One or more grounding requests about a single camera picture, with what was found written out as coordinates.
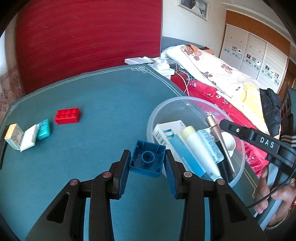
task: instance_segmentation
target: human hand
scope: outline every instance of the human hand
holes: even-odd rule
[[[267,177],[267,167],[262,170],[261,177],[259,179],[259,185],[255,191],[255,199],[260,200],[261,198],[265,197],[270,193],[270,189],[266,183]],[[286,216],[289,211],[289,208],[296,197],[296,188],[292,188],[290,185],[286,185],[276,191],[274,194],[271,195],[274,200],[283,200],[280,207],[278,208],[276,214],[272,217],[271,221],[269,222],[268,226],[272,227],[281,222]],[[268,206],[268,200],[264,200],[261,203],[254,206],[254,210],[259,214],[263,213],[263,211]]]

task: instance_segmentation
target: red lego brick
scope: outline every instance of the red lego brick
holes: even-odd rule
[[[54,117],[55,122],[60,124],[78,123],[80,111],[78,108],[58,110]]]

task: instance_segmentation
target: plastic bowl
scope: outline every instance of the plastic bowl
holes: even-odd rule
[[[149,117],[147,125],[147,141],[157,143],[153,137],[153,129],[157,124],[181,120],[186,126],[193,126],[196,130],[208,128],[206,121],[208,115],[214,115],[216,122],[231,118],[217,106],[194,97],[175,97],[168,99],[159,104]],[[236,148],[231,157],[235,169],[234,179],[229,183],[233,187],[240,179],[245,165],[245,148],[244,142],[234,137]]]

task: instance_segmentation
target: tube cap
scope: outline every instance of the tube cap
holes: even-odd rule
[[[214,118],[213,115],[207,116],[206,120],[207,120],[207,122],[208,122],[208,124],[209,124],[210,127],[213,127],[213,126],[216,126],[217,125],[217,123],[216,123],[215,118]]]
[[[196,130],[193,128],[193,126],[188,126],[181,132],[181,136],[185,140],[187,138],[187,136],[189,136],[190,134],[192,134],[194,132],[196,132]]]

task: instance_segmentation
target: framed photo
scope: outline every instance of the framed photo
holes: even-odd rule
[[[209,3],[205,0],[178,0],[178,6],[187,9],[204,20],[207,20]]]

